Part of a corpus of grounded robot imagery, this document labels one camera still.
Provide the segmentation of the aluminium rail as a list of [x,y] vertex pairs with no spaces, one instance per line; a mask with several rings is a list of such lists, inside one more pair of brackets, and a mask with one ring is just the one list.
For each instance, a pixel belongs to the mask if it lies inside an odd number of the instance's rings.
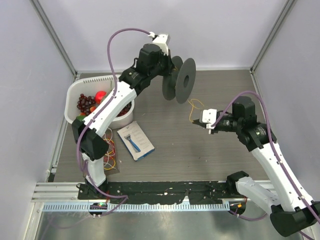
[[67,202],[78,199],[76,182],[38,182],[31,198],[32,202]]

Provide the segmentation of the green leaf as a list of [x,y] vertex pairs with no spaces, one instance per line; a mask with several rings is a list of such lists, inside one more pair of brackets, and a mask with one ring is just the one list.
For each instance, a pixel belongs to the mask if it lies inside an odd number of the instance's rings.
[[76,117],[76,119],[82,122],[85,119],[85,117],[86,117],[86,114],[82,112],[80,115]]

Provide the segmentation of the white plastic basket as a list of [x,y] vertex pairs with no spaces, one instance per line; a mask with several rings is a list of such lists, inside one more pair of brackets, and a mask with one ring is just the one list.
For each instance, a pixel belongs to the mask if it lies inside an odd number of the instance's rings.
[[[88,96],[94,96],[98,91],[105,91],[108,94],[114,88],[114,80],[112,75],[95,76],[89,78],[83,78],[75,81],[67,91],[66,103],[64,109],[64,117],[66,121],[71,124],[81,111],[77,108],[77,102],[79,100],[80,94]],[[126,112],[126,114],[117,116],[109,128],[121,129],[129,125],[133,121],[133,111],[135,108],[135,101],[131,102],[131,108]]]

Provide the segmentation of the grey perforated cable spool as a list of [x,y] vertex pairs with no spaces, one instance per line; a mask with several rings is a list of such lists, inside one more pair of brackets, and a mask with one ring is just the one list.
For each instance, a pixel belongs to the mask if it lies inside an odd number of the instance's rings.
[[183,61],[180,56],[174,56],[171,61],[174,68],[162,79],[162,94],[168,101],[176,99],[179,104],[183,104],[190,97],[194,87],[196,63],[193,58]]

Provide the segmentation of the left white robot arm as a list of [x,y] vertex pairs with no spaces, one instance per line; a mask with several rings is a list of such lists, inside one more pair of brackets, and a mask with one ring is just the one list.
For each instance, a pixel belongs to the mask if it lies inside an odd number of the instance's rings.
[[71,124],[77,159],[84,161],[81,171],[86,174],[89,194],[93,198],[100,200],[107,192],[104,156],[109,145],[102,136],[120,111],[147,88],[152,79],[169,75],[173,68],[166,43],[145,44],[134,64],[122,72],[111,93],[97,109],[84,120],[75,119]]

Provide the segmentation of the razor in white box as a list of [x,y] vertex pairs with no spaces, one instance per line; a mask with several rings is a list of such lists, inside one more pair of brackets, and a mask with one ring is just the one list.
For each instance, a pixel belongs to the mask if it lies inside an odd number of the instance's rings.
[[117,133],[136,162],[155,150],[155,147],[136,121],[121,128]]

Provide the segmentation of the black mounting base plate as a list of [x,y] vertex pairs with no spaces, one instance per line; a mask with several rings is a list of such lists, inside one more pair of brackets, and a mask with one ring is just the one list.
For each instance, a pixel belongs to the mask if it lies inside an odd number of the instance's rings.
[[232,190],[224,181],[109,181],[101,189],[109,196],[86,183],[78,183],[76,187],[79,200],[105,199],[112,204],[119,204],[124,195],[128,196],[125,203],[132,205],[179,205],[185,197],[192,205],[219,204],[223,199],[247,198]]

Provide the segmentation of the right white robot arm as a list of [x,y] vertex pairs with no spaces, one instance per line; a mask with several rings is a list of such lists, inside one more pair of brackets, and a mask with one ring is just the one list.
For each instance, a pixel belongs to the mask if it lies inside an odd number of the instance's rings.
[[226,193],[243,195],[259,206],[283,237],[314,226],[320,221],[320,203],[307,193],[285,160],[270,125],[257,120],[256,106],[248,96],[239,96],[229,104],[231,112],[204,109],[193,124],[209,134],[230,132],[260,163],[274,192],[256,183],[244,171],[227,177]]

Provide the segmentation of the red apple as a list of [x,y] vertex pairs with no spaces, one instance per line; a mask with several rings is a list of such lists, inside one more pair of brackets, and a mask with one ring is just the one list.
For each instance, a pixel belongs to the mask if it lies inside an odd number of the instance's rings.
[[105,98],[106,95],[107,95],[107,92],[105,92],[105,91],[98,91],[98,92],[95,94],[95,97],[94,97],[95,102],[96,102],[97,104],[100,104],[100,103],[104,100],[104,98]]

